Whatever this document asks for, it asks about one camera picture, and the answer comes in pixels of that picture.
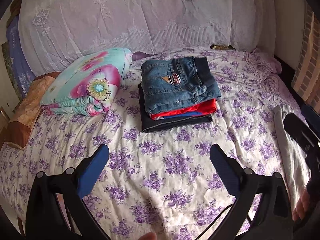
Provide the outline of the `person's right hand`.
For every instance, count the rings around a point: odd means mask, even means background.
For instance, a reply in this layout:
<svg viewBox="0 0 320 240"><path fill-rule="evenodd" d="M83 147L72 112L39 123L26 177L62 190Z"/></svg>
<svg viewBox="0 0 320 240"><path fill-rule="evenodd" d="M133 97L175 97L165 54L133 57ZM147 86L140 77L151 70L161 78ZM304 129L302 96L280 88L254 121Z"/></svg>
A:
<svg viewBox="0 0 320 240"><path fill-rule="evenodd" d="M305 188L300 196L299 201L292 213L293 221L297 221L299 219L303 219L308 212L310 207L310 194L308 193L307 188Z"/></svg>

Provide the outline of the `person's left hand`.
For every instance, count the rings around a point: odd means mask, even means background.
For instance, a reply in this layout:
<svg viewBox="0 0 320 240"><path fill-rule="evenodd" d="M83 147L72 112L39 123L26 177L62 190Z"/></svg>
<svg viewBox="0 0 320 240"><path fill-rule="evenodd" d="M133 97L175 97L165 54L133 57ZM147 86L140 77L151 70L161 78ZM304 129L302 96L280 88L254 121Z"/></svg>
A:
<svg viewBox="0 0 320 240"><path fill-rule="evenodd" d="M139 237L138 240L157 240L157 235L154 232L148 232Z"/></svg>

